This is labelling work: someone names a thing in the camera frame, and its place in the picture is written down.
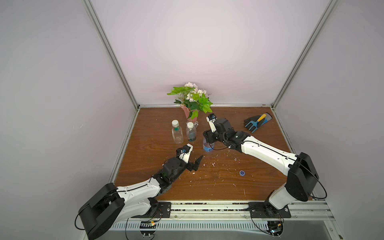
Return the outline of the blue label water bottle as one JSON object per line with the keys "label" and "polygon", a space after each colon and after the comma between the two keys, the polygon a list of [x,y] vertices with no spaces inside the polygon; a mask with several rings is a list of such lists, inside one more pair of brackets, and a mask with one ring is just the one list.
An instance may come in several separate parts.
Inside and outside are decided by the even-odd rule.
{"label": "blue label water bottle", "polygon": [[203,138],[203,150],[206,152],[212,152],[214,150],[215,143],[209,143],[205,138]]}

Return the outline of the teal print clear bottle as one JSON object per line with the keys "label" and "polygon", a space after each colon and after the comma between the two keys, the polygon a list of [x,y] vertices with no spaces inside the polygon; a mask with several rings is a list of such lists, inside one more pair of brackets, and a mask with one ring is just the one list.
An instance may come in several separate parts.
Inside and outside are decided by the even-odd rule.
{"label": "teal print clear bottle", "polygon": [[197,139],[197,130],[195,125],[193,129],[187,128],[186,133],[187,133],[187,138],[189,142],[194,142]]}

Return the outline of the green label clear bottle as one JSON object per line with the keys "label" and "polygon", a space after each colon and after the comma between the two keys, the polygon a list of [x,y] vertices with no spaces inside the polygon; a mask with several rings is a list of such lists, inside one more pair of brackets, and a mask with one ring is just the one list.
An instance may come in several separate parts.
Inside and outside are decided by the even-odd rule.
{"label": "green label clear bottle", "polygon": [[180,123],[178,127],[172,128],[172,135],[176,144],[182,144],[184,142],[183,131],[180,127]]}

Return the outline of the white bottle cap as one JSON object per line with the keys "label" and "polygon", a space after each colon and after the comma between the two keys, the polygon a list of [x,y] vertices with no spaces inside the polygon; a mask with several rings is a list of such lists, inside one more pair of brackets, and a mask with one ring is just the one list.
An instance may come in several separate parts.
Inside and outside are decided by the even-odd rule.
{"label": "white bottle cap", "polygon": [[178,121],[178,120],[173,120],[173,121],[172,121],[172,126],[173,126],[174,128],[178,127],[178,126],[179,126],[179,121]]}
{"label": "white bottle cap", "polygon": [[188,122],[188,123],[187,123],[187,128],[188,128],[188,129],[193,129],[193,128],[194,128],[194,123],[192,123],[192,122]]}

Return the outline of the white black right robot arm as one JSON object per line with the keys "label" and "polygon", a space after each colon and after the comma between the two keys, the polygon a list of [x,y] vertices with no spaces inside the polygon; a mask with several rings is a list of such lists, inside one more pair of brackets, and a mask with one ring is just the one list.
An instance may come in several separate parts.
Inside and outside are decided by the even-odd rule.
{"label": "white black right robot arm", "polygon": [[319,176],[309,155],[295,155],[261,142],[243,131],[236,132],[227,119],[215,114],[206,117],[210,129],[203,133],[207,143],[223,143],[227,148],[255,157],[280,171],[286,183],[273,191],[264,203],[269,211],[279,211],[293,201],[307,202],[319,183]]}

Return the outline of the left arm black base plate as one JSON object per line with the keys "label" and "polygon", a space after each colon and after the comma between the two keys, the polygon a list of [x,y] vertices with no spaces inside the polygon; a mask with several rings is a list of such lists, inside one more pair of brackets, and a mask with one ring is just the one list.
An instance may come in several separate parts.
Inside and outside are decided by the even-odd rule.
{"label": "left arm black base plate", "polygon": [[155,207],[151,207],[144,215],[134,216],[134,219],[165,218],[171,216],[171,202],[158,202]]}

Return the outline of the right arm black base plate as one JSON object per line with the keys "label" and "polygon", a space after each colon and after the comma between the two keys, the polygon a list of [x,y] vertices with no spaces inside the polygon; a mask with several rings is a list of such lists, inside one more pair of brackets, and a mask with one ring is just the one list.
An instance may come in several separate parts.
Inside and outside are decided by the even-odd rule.
{"label": "right arm black base plate", "polygon": [[252,218],[259,219],[289,219],[292,217],[288,206],[284,206],[281,210],[276,209],[270,204],[264,202],[249,202],[249,207],[245,211],[250,212]]}

